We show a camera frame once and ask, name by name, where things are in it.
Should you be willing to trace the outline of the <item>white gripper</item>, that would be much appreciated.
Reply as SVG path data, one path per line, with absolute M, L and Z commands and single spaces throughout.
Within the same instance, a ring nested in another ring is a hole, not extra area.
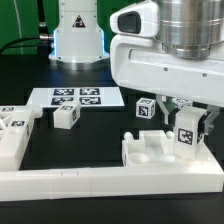
M 119 86 L 159 94 L 164 123 L 174 126 L 178 108 L 172 97 L 224 107 L 224 53 L 216 53 L 183 59 L 162 52 L 153 39 L 116 35 L 110 46 L 111 73 Z

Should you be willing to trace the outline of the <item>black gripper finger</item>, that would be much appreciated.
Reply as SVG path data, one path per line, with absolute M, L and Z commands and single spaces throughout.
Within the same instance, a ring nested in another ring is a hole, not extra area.
M 211 131 L 214 129 L 214 121 L 218 117 L 219 113 L 220 113 L 220 108 L 218 106 L 214 106 L 214 105 L 207 106 L 207 114 L 203 122 L 205 135 L 209 135 Z

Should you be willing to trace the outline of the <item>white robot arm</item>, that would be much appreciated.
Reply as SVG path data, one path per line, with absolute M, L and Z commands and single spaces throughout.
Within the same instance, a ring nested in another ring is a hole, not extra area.
M 114 81 L 202 103 L 211 130 L 224 108 L 224 0 L 142 0 L 110 17 Z

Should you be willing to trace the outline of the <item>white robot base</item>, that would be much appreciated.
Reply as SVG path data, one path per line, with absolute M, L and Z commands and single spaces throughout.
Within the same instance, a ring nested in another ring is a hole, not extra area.
M 97 0 L 59 0 L 50 64 L 69 70 L 91 70 L 109 61 L 104 31 L 97 22 Z

